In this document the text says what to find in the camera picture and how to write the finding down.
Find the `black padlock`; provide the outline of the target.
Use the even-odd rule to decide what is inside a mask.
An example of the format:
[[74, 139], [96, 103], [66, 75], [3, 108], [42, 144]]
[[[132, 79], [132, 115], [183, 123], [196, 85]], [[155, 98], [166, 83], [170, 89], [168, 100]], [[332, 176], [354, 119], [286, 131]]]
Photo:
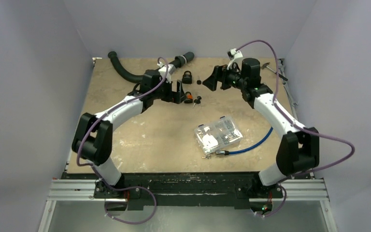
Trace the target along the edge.
[[182, 83], [183, 84], [192, 84], [193, 83], [193, 78], [192, 78], [192, 73], [191, 71], [185, 71], [183, 76], [182, 76]]

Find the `orange padlock with keys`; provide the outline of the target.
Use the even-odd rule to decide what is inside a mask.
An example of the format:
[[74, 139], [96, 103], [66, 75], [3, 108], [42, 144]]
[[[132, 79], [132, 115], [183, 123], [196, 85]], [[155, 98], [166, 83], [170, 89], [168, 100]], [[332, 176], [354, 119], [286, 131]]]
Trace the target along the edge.
[[185, 93], [185, 100], [184, 100], [184, 103], [185, 104], [192, 104], [192, 108], [195, 107], [195, 105], [199, 105], [201, 103], [201, 100], [202, 100], [202, 97], [201, 96], [197, 96], [197, 97], [193, 97], [191, 92], [187, 91]]

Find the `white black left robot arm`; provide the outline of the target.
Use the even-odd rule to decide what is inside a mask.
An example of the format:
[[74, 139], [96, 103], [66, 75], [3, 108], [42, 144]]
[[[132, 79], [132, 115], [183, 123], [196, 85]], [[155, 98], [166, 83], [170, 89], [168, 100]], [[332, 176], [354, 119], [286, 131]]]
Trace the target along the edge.
[[176, 82], [176, 89], [172, 84], [170, 73], [163, 69], [147, 70], [141, 82], [122, 101], [102, 112], [81, 115], [71, 145], [77, 154], [76, 163], [82, 166], [80, 159], [86, 160], [86, 164], [107, 184], [106, 192], [112, 197], [118, 198], [125, 191], [124, 176], [110, 157], [114, 131], [145, 112], [155, 100], [181, 104], [186, 99], [182, 81]]

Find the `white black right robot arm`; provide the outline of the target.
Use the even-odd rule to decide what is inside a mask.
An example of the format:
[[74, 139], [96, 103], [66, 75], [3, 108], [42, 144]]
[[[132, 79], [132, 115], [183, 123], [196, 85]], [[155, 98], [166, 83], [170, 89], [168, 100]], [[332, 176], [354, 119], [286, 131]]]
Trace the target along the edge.
[[319, 165], [319, 138], [316, 128], [307, 128], [298, 122], [278, 102], [275, 93], [261, 82], [260, 62], [255, 58], [244, 58], [241, 66], [215, 66], [212, 74], [202, 84], [215, 91], [231, 87], [239, 89], [242, 98], [251, 108], [267, 119], [281, 138], [275, 162], [252, 179], [252, 191], [263, 197], [279, 182]]

